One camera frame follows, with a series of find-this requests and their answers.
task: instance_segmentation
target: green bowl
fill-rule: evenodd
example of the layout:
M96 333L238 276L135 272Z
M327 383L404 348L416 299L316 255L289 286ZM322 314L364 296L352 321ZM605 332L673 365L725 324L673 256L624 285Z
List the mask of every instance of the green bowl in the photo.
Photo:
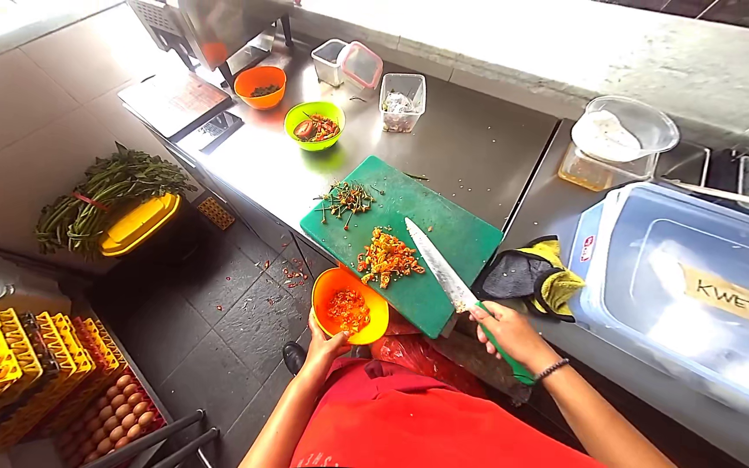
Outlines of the green bowl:
M339 133L329 138L328 140L323 140L322 142L312 143L299 140L296 136L294 136L294 129L301 122L304 122L308 119L306 114L320 114L321 116L327 117L337 122L337 125L339 126ZM343 134L344 128L345 113L343 112L343 109L340 109L336 104L332 102L303 102L301 104L295 105L290 111L288 111L288 114L285 116L285 133L287 133L288 136L291 137L291 139L293 139L298 145L300 145L300 148L306 151L321 151L326 148L332 147L335 143L337 143L337 140L339 140L339 136Z

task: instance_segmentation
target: yellow cloth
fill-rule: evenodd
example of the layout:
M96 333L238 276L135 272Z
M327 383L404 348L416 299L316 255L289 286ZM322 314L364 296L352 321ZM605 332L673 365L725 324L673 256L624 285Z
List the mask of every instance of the yellow cloth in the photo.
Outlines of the yellow cloth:
M540 238L528 246L516 251L528 257L539 257L546 260L553 268L545 271L534 284L534 293L528 298L528 308L554 316L565 322L574 322L573 313L568 307L568 299L585 286L585 281L573 271L568 270L559 259L559 240Z

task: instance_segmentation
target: bracelet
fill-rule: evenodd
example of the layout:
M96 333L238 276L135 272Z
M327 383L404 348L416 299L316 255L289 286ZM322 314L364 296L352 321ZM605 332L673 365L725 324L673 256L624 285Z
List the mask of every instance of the bracelet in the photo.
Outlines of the bracelet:
M568 359L560 359L559 361L556 361L554 364L547 367L547 369L543 370L542 372L539 372L536 377L534 377L534 383L550 376L551 374L556 371L556 369L559 369L562 366L567 365L569 362Z

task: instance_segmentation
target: green knife handle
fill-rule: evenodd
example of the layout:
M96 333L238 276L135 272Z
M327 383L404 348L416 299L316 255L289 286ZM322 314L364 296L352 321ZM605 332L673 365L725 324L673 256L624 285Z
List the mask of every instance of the green knife handle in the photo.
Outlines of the green knife handle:
M489 311L488 308L484 306L484 304L481 303L481 301L476 302L476 305L484 309L484 311L490 314L490 316L494 319L496 318L493 313ZM490 330L488 330L487 327L484 326L484 324L481 325L481 329L484 331L484 335L487 336L487 339L490 340L491 343L493 343L493 346L496 346L496 351L498 351L498 353L505 358L507 364L509 364L510 368L514 370L514 377L525 385L533 385L534 376L531 375L531 373L528 372L527 369L525 369L525 366L520 364L513 357L510 357L510 355L502 349L502 346L499 346L498 341L496 341L496 337L493 336L493 333L490 333Z

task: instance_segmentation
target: black tile floor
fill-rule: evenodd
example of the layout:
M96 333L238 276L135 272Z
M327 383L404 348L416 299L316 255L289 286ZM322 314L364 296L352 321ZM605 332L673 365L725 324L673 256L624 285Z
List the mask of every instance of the black tile floor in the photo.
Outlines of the black tile floor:
M218 427L220 440L205 454L218 468L234 468L290 381L281 346L308 345L312 276L332 265L304 247L307 279L288 288L283 268L302 258L295 242L268 246L239 221L226 231L210 226L186 260L124 261L89 297L173 418L207 411L206 426L172 444ZM184 464L198 465L195 457Z

